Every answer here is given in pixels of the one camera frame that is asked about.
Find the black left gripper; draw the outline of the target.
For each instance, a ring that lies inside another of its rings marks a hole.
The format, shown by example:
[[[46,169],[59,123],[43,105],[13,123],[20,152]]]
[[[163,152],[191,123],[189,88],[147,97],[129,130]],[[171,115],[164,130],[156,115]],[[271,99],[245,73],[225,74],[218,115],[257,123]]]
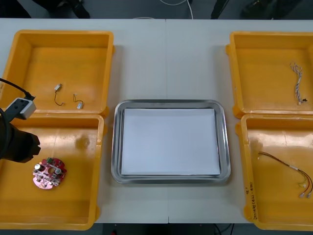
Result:
[[[12,128],[7,160],[26,163],[38,155],[40,150],[40,141],[36,135]]]

